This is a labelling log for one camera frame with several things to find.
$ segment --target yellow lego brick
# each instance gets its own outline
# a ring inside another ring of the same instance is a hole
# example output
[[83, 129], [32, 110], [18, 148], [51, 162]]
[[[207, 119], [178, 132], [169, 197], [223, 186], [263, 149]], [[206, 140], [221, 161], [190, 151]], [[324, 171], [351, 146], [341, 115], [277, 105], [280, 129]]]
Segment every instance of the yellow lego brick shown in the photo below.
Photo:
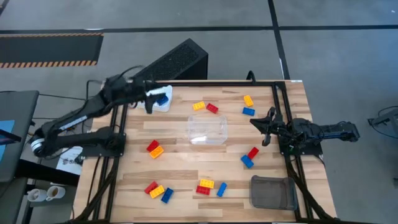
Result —
[[150, 152], [150, 156], [154, 159], [156, 159], [158, 156], [160, 156], [162, 153], [164, 152], [162, 146], [157, 146], [156, 149], [152, 150], [152, 152]]
[[200, 184], [199, 185], [202, 186], [202, 187], [207, 187], [207, 188], [213, 189], [214, 188], [214, 181], [202, 179], [202, 180], [200, 180]]
[[150, 194], [150, 197], [152, 199], [154, 199], [157, 196], [161, 195], [163, 192], [164, 192], [164, 188], [162, 185], [160, 185], [157, 188], [155, 188], [154, 190], [152, 190], [151, 192], [149, 192], [149, 194]]
[[193, 106], [193, 109], [195, 111], [197, 111], [197, 110], [203, 109], [205, 107], [205, 102], [202, 101], [202, 102], [199, 102], [199, 103], [195, 103], [192, 106]]
[[244, 96], [244, 103], [246, 104], [246, 106], [253, 106], [253, 101], [251, 100], [251, 97], [249, 95]]

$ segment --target lego brick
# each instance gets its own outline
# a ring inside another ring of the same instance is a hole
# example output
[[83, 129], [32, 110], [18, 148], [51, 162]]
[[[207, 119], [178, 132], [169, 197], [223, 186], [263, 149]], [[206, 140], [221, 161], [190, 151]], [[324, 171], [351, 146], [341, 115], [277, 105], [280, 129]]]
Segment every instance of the lego brick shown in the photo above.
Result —
[[218, 107], [216, 107], [215, 105], [212, 105], [211, 103], [207, 104], [206, 109], [210, 110], [213, 113], [217, 113], [217, 111], [218, 111]]
[[197, 187], [197, 193], [209, 195], [210, 194], [210, 188], [198, 186]]
[[158, 186], [157, 188], [155, 188], [154, 190], [152, 190], [151, 192], [149, 192], [150, 197], [156, 198], [157, 196], [161, 195], [164, 192], [164, 188], [162, 185]]
[[172, 196], [173, 192], [174, 192], [174, 190], [172, 190], [169, 187], [167, 187], [166, 191], [163, 194], [163, 197], [162, 197], [161, 201], [164, 202], [164, 203], [169, 202], [169, 199]]
[[145, 193], [149, 194], [151, 191], [153, 191], [155, 188], [157, 188], [157, 183], [156, 182], [152, 182], [151, 184], [149, 184], [149, 186], [147, 188], [145, 188]]
[[250, 109], [250, 108], [243, 108], [243, 112], [242, 114], [246, 114], [246, 115], [250, 115], [250, 116], [254, 116], [254, 113], [256, 111], [254, 109]]
[[158, 104], [159, 106], [162, 106], [163, 104], [167, 103], [168, 100], [169, 100], [169, 99], [167, 98], [167, 96], [164, 96], [162, 99], [157, 100], [156, 102], [157, 102], [157, 104]]
[[244, 165], [246, 165], [249, 169], [254, 165], [254, 163], [247, 155], [242, 156], [241, 160], [244, 163]]
[[153, 140], [147, 147], [148, 152], [152, 152], [154, 149], [156, 149], [157, 146], [159, 146], [159, 142]]
[[223, 182], [220, 185], [220, 188], [218, 189], [217, 196], [222, 197], [223, 194], [224, 194], [225, 189], [226, 189], [226, 183]]
[[201, 102], [199, 102], [199, 103], [195, 103], [195, 104], [192, 105], [192, 106], [193, 106], [193, 109], [194, 109], [195, 111], [201, 110], [201, 109], [203, 109], [203, 108], [205, 107], [205, 102], [201, 101]]
[[243, 100], [244, 100], [244, 103], [246, 104], [246, 106], [253, 106], [253, 104], [254, 104], [249, 95], [244, 96]]
[[200, 180], [199, 186], [213, 189], [214, 188], [214, 181], [202, 179], [202, 180]]
[[150, 156], [154, 159], [156, 159], [158, 156], [160, 156], [164, 152], [162, 146], [157, 146], [156, 149], [154, 149], [152, 152], [150, 152]]
[[254, 156], [257, 155], [257, 153], [259, 152], [258, 148], [253, 147], [250, 152], [248, 153], [248, 158], [253, 159]]

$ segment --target floor mat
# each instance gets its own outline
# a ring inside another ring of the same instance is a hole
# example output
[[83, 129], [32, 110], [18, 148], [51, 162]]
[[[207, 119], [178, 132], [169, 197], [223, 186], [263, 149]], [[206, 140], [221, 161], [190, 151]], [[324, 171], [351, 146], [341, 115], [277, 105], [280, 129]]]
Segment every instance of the floor mat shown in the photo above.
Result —
[[0, 68], [96, 65], [103, 33], [0, 35]]

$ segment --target wooden tabletop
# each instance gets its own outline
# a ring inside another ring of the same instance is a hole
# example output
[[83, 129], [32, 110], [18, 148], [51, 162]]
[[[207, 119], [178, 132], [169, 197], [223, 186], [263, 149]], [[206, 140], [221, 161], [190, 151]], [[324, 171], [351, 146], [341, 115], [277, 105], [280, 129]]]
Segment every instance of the wooden tabletop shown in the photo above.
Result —
[[[286, 82], [286, 85], [293, 117], [311, 119], [303, 83]], [[268, 109], [274, 106], [270, 87], [220, 86], [173, 87], [172, 105], [167, 113], [155, 111], [153, 114], [145, 114], [142, 109], [129, 109], [125, 129], [127, 143], [119, 164], [111, 221], [294, 221], [293, 211], [254, 208], [249, 201], [249, 186], [253, 175], [286, 177], [287, 173], [284, 159], [279, 154], [277, 138], [272, 137], [271, 144], [262, 147], [264, 136], [249, 123], [253, 117], [242, 114], [244, 95], [250, 95], [254, 102], [252, 108], [256, 110], [255, 118], [265, 117]], [[199, 101], [217, 106], [218, 114], [212, 114], [206, 109], [194, 111], [192, 104]], [[226, 116], [226, 142], [213, 146], [190, 144], [187, 121], [191, 115]], [[95, 119], [93, 130], [108, 126], [110, 117], [109, 114]], [[157, 159], [151, 158], [146, 151], [154, 139], [164, 148], [164, 153]], [[253, 147], [260, 149], [260, 152], [253, 159], [254, 166], [247, 169], [240, 158]], [[302, 156], [302, 160], [309, 191], [325, 211], [335, 217], [324, 166], [313, 156]], [[76, 215], [86, 206], [95, 163], [95, 158], [84, 161], [74, 203]], [[101, 164], [102, 162], [98, 167], [92, 195], [98, 186]], [[215, 181], [210, 196], [196, 193], [200, 179]], [[151, 199], [144, 193], [144, 189], [154, 180], [165, 188], [174, 190], [168, 204], [160, 201], [161, 196]], [[223, 197], [219, 198], [216, 193], [222, 182], [226, 182], [228, 187]], [[299, 189], [297, 192], [302, 216], [305, 217]], [[103, 198], [100, 217], [104, 217], [107, 193]]]

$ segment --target concrete floor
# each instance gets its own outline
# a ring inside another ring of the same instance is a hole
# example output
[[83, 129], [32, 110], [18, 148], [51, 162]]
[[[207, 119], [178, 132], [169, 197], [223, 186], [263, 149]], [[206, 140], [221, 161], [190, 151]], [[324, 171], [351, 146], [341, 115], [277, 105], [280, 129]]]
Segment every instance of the concrete floor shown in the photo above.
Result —
[[[396, 1], [277, 0], [275, 9], [280, 26], [398, 23]], [[0, 30], [271, 24], [262, 0], [10, 0], [0, 16]], [[356, 143], [322, 144], [339, 218], [396, 223], [397, 140], [373, 131], [366, 119], [397, 104], [398, 30], [300, 30], [281, 36], [291, 79], [304, 81], [314, 122], [352, 121], [361, 134]], [[210, 55], [209, 79], [243, 79], [248, 70], [257, 79], [282, 79], [273, 31], [115, 33], [105, 35], [95, 67], [2, 69], [0, 89], [83, 97], [87, 79], [148, 65], [189, 37]], [[35, 116], [57, 117], [80, 105], [40, 97]], [[29, 150], [23, 158], [34, 159]], [[63, 222], [69, 215], [70, 205], [35, 208], [31, 223]]]

